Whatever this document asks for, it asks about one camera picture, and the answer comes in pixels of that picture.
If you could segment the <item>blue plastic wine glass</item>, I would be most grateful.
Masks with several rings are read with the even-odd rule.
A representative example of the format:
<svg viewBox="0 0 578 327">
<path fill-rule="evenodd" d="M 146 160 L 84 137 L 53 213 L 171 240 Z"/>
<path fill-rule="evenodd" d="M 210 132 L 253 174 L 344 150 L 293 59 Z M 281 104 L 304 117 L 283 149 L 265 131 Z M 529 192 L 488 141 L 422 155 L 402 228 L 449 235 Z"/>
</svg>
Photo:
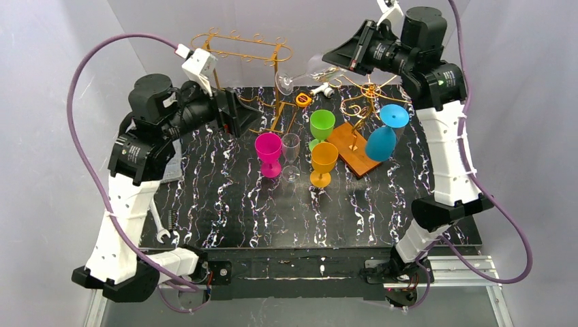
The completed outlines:
<svg viewBox="0 0 578 327">
<path fill-rule="evenodd" d="M 365 145 L 366 156 L 378 162 L 390 158 L 397 144 L 398 129 L 403 129 L 410 120 L 407 110 L 397 104 L 388 104 L 380 109 L 380 119 L 384 126 L 374 130 Z"/>
</svg>

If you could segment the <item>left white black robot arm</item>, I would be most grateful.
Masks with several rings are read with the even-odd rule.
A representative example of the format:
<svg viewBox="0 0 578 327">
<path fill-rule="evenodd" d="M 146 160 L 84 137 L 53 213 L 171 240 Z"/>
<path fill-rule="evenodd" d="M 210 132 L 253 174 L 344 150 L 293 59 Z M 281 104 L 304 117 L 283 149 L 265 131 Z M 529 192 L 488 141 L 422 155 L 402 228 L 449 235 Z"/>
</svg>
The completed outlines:
<svg viewBox="0 0 578 327">
<path fill-rule="evenodd" d="M 108 164 L 97 242 L 87 263 L 72 273 L 74 283 L 101 290 L 113 302 L 143 302 L 160 284 L 193 277 L 207 259 L 187 245 L 153 255 L 138 250 L 145 218 L 154 212 L 154 196 L 175 155 L 174 143 L 207 125 L 239 137 L 262 116 L 234 89 L 205 93 L 194 81 L 178 88 L 163 74 L 139 78 L 128 102 L 131 110 Z"/>
</svg>

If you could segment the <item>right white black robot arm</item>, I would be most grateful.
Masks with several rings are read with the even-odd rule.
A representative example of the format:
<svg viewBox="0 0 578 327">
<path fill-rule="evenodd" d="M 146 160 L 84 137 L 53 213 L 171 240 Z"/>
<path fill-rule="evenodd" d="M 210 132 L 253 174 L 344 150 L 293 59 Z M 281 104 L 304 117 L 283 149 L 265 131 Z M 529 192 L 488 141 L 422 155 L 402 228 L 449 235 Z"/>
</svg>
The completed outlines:
<svg viewBox="0 0 578 327">
<path fill-rule="evenodd" d="M 463 72 L 442 60 L 447 22 L 433 7 L 406 11 L 400 35 L 388 21 L 366 20 L 341 46 L 322 60 L 362 76 L 374 69 L 398 75 L 425 132 L 434 189 L 411 205 L 413 220 L 392 250 L 391 261 L 402 267 L 417 259 L 432 242 L 464 217 L 492 207 L 475 185 L 465 130 L 460 127 L 467 98 Z"/>
</svg>

